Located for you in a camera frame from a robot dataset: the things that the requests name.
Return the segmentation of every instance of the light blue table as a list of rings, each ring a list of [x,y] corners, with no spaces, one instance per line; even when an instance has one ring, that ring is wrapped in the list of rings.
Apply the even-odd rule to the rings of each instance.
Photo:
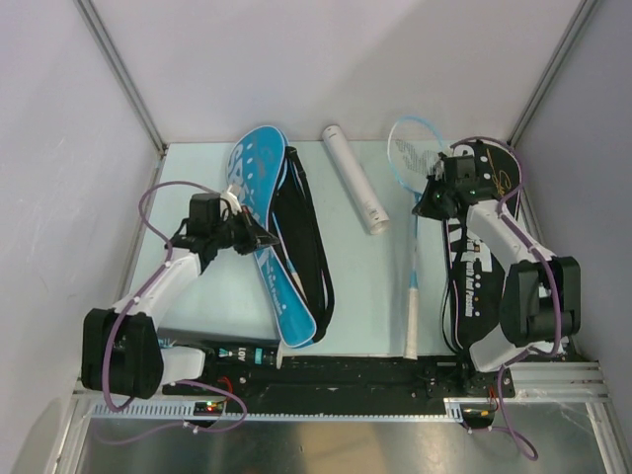
[[[390,228],[368,235],[322,142],[291,143],[307,172],[334,283],[336,306],[325,338],[302,355],[401,356],[406,330],[412,198],[395,182],[383,141],[355,142],[358,160],[391,217]],[[232,144],[172,144],[161,182],[188,180],[221,191]],[[173,234],[197,190],[160,190],[151,221]],[[420,219],[420,355],[449,354],[440,332],[445,262],[440,223]],[[134,271],[138,287],[163,258],[161,242],[146,232]],[[278,339],[268,294],[254,257],[222,251],[171,308],[162,327],[209,334]]]

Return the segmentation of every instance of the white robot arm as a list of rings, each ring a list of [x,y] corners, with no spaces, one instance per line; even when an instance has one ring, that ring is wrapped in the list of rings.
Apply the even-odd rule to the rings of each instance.
[[[220,249],[232,247],[247,255],[278,242],[239,204],[238,194],[229,188],[222,194],[193,195],[189,217],[170,239],[172,249],[160,271],[112,308],[88,313],[81,368],[85,387],[103,390],[105,367],[112,393],[139,398],[151,397],[162,385],[201,376],[205,353],[187,347],[161,349],[156,331],[176,298]],[[122,322],[110,345],[108,338],[117,320]]]
[[[436,220],[458,218],[485,242],[505,270],[500,322],[469,348],[474,367],[490,372],[534,343],[577,333],[581,282],[575,259],[556,257],[520,229],[499,203],[491,181],[484,179],[487,170],[482,166],[473,156],[441,155],[438,172],[429,176],[413,212]]]

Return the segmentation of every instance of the white wall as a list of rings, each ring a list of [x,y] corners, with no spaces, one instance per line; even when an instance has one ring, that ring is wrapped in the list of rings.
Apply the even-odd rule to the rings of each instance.
[[[632,445],[632,2],[602,2],[518,149],[544,237],[582,266],[581,349]]]
[[[579,0],[95,0],[165,139],[509,136]]]
[[[14,467],[36,473],[156,158],[70,0],[2,2],[0,104],[0,472],[29,435]]]

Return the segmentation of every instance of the white cylinder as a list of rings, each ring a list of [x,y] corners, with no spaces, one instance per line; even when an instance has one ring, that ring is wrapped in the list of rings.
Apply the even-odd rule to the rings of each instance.
[[[388,228],[390,219],[366,178],[364,170],[359,165],[343,131],[337,125],[329,125],[323,131],[322,136],[338,172],[343,177],[345,185],[354,199],[366,229],[372,235],[382,233]]]

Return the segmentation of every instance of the racket handle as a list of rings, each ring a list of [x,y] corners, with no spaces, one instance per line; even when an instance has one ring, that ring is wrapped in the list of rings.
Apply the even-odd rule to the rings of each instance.
[[[419,316],[419,290],[408,289],[408,327],[404,358],[417,359],[417,319]]]

